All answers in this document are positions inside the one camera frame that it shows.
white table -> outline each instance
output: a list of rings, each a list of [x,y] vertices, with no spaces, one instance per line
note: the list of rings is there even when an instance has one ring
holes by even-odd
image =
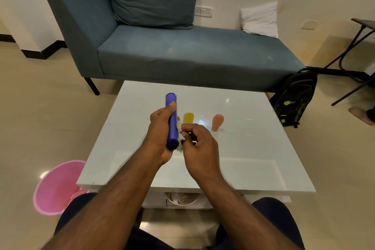
[[[133,81],[124,81],[77,184],[90,190],[105,185],[139,147],[150,114],[165,106],[170,92],[177,95],[181,119],[191,112],[194,123],[211,130],[213,116],[224,116],[212,134],[223,175],[242,194],[315,191],[264,93]],[[148,199],[164,200],[166,191],[201,193],[178,151],[158,171]]]

pink trash bin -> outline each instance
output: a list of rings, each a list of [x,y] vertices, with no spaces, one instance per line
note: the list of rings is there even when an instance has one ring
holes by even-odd
[[[76,184],[85,164],[85,161],[73,160],[49,171],[35,189],[35,209],[45,215],[62,214],[74,198],[88,193]]]

tiled floor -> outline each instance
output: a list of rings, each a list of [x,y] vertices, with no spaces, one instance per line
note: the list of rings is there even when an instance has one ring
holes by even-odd
[[[0,67],[0,249],[36,250],[58,220],[33,209],[40,174],[88,157],[121,83],[94,80],[95,96],[67,49],[32,60],[0,42]],[[372,107],[375,89],[330,106],[353,87],[346,77],[320,76],[301,125],[286,129],[317,190],[288,204],[307,250],[375,247],[375,127],[347,111]],[[145,210],[141,227],[174,247],[201,248],[213,243],[217,218],[213,211]]]

